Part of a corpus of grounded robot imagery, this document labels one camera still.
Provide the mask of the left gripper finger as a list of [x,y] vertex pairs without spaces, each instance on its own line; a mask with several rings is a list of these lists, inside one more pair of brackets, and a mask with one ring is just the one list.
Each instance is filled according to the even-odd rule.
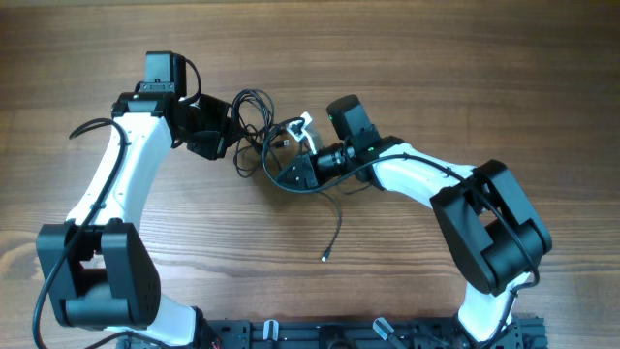
[[210,95],[202,94],[198,101],[199,130],[228,132],[230,127],[229,110],[231,104]]
[[194,137],[186,142],[187,149],[207,160],[224,158],[227,149],[239,140],[239,136]]

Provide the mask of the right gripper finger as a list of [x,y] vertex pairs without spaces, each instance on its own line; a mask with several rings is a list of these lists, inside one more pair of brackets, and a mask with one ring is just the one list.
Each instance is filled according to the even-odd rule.
[[278,184],[293,190],[310,190],[320,186],[312,171],[287,169],[281,172],[276,181]]
[[284,175],[292,177],[307,177],[315,174],[314,157],[311,154],[305,153],[297,155],[289,166],[283,170]]

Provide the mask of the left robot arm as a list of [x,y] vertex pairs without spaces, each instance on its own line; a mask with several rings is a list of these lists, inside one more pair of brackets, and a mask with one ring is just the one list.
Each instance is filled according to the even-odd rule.
[[45,282],[36,301],[32,335],[44,346],[42,312],[59,325],[103,331],[108,340],[160,348],[216,348],[221,341],[200,309],[166,297],[141,238],[140,221],[152,182],[179,146],[207,160],[227,152],[230,104],[189,94],[191,60],[149,51],[145,77],[124,92],[109,117],[78,126],[76,136],[102,127],[108,146],[86,192],[60,224],[45,224],[36,250]]

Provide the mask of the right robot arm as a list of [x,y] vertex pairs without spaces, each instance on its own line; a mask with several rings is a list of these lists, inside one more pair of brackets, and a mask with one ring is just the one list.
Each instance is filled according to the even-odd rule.
[[489,160],[458,165],[426,155],[395,136],[383,137],[357,95],[326,108],[338,143],[324,146],[309,113],[282,123],[308,146],[274,178],[298,194],[322,194],[356,177],[379,190],[429,207],[467,281],[456,314],[462,334],[479,348],[500,341],[519,293],[541,281],[539,264],[552,239],[510,169]]

